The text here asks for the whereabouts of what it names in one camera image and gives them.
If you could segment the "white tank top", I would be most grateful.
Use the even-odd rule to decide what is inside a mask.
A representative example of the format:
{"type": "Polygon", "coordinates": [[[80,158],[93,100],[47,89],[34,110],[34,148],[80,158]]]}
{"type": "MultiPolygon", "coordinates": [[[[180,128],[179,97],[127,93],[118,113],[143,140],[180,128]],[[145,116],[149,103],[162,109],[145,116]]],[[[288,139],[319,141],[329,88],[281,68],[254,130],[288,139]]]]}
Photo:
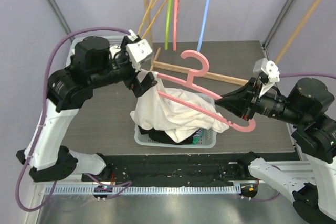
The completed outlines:
{"type": "Polygon", "coordinates": [[[214,105],[204,100],[196,93],[178,88],[166,88],[157,72],[152,72],[158,82],[155,86],[138,98],[135,110],[130,112],[131,119],[144,130],[163,131],[175,143],[180,143],[191,136],[198,129],[211,129],[222,133],[229,126],[208,115],[187,106],[159,96],[158,92],[165,92],[180,100],[199,106],[217,115],[214,105]]]}

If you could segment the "black tank top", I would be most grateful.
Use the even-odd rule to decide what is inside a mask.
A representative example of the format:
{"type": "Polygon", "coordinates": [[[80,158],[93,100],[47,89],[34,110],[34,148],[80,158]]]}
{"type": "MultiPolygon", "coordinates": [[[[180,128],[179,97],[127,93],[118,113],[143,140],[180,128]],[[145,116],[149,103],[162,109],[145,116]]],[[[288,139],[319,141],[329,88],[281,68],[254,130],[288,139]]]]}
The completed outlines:
{"type": "Polygon", "coordinates": [[[185,138],[181,142],[175,142],[171,137],[169,137],[165,131],[159,131],[155,129],[145,130],[138,126],[138,129],[140,130],[140,133],[142,135],[148,135],[149,138],[153,141],[163,143],[163,144],[172,144],[172,145],[189,145],[194,142],[194,135],[196,134],[196,131],[189,135],[187,138],[185,138]]]}

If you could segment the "green tank top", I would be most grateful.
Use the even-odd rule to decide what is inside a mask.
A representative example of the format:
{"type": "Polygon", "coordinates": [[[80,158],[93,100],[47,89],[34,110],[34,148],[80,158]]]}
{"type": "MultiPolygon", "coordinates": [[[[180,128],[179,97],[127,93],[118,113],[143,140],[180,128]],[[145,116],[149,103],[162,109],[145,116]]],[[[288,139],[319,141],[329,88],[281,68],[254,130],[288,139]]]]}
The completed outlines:
{"type": "Polygon", "coordinates": [[[193,140],[192,140],[191,144],[192,145],[197,145],[198,142],[200,141],[200,139],[202,138],[202,136],[199,135],[199,134],[195,134],[195,135],[192,136],[192,138],[193,138],[193,140]]]}

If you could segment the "light blue hanger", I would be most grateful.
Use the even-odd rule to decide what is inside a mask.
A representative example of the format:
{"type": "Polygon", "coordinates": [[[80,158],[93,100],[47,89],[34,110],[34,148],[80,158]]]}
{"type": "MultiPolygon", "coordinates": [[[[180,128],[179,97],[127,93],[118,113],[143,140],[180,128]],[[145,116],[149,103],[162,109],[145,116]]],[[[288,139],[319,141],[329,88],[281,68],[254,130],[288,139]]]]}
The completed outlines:
{"type": "Polygon", "coordinates": [[[199,39],[198,39],[198,44],[197,44],[197,51],[198,52],[200,52],[201,48],[202,48],[202,42],[203,42],[203,38],[204,38],[207,15],[208,15],[208,10],[209,10],[209,3],[210,3],[210,0],[206,0],[205,7],[204,7],[203,19],[202,19],[202,25],[201,25],[201,31],[200,31],[200,35],[199,35],[199,39]]]}

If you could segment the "yellow hanger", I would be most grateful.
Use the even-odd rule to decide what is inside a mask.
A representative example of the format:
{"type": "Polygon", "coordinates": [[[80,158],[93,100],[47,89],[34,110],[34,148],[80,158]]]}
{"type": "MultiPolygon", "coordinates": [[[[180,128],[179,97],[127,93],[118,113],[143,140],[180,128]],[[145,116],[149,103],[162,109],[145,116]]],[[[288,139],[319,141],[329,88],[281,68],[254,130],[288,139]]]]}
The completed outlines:
{"type": "Polygon", "coordinates": [[[161,11],[163,10],[163,7],[166,5],[168,0],[163,0],[161,6],[158,7],[155,15],[151,17],[151,12],[157,7],[160,1],[161,0],[143,0],[144,15],[138,28],[138,34],[141,38],[145,38],[151,42],[153,41],[152,26],[159,17],[161,11]]]}

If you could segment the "pink wavy hanger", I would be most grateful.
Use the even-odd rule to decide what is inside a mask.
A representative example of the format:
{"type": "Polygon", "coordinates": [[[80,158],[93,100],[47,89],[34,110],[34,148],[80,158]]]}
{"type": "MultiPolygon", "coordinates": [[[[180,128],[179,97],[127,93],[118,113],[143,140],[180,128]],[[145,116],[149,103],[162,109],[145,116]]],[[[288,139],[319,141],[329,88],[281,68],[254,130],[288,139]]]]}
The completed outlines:
{"type": "Polygon", "coordinates": [[[174,0],[174,13],[173,13],[173,50],[177,50],[177,26],[178,26],[178,12],[180,0],[174,0]]]}

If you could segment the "lime green hanger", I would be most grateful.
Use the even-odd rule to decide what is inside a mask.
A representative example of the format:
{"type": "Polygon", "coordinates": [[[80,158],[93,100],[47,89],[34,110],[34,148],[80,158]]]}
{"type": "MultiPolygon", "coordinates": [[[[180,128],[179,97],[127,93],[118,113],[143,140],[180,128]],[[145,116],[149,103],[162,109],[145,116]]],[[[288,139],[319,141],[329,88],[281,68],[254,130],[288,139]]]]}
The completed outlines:
{"type": "Polygon", "coordinates": [[[167,15],[166,15],[165,41],[164,41],[164,49],[165,50],[168,50],[168,48],[169,48],[172,2],[173,2],[173,0],[167,0],[167,15]]]}

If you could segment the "blue striped tank top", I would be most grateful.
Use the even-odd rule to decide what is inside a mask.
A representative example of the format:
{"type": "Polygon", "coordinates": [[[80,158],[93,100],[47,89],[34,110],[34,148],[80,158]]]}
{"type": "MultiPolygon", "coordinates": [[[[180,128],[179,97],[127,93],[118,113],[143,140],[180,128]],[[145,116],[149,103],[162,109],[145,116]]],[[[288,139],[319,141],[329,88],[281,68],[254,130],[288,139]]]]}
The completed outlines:
{"type": "Polygon", "coordinates": [[[203,129],[198,129],[194,134],[193,137],[194,138],[200,138],[203,135],[203,129]]]}

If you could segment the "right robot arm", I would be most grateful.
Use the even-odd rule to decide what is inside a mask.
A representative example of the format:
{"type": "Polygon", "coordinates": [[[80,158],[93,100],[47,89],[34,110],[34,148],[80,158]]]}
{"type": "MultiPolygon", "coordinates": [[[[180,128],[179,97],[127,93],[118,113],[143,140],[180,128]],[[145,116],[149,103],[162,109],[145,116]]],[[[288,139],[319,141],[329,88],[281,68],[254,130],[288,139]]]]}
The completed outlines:
{"type": "Polygon", "coordinates": [[[261,94],[251,78],[244,86],[215,101],[243,120],[256,113],[293,125],[292,138],[310,163],[315,183],[304,183],[276,169],[254,152],[238,160],[242,179],[258,178],[285,196],[307,223],[335,223],[335,120],[326,115],[334,95],[318,79],[297,81],[289,95],[261,94]]]}

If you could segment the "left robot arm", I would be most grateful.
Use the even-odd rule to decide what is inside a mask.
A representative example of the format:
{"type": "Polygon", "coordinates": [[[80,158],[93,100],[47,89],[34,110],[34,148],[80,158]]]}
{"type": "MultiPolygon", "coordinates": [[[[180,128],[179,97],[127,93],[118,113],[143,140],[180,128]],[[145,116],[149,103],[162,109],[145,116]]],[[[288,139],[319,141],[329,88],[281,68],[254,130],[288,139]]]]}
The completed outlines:
{"type": "Polygon", "coordinates": [[[103,37],[89,36],[76,43],[70,65],[54,72],[47,81],[46,115],[31,142],[16,154],[30,165],[34,182],[53,182],[72,174],[91,175],[105,182],[112,177],[112,165],[103,154],[85,154],[62,144],[67,129],[97,88],[123,82],[136,97],[156,85],[151,73],[138,79],[141,64],[153,56],[147,40],[125,36],[112,48],[103,37]]]}

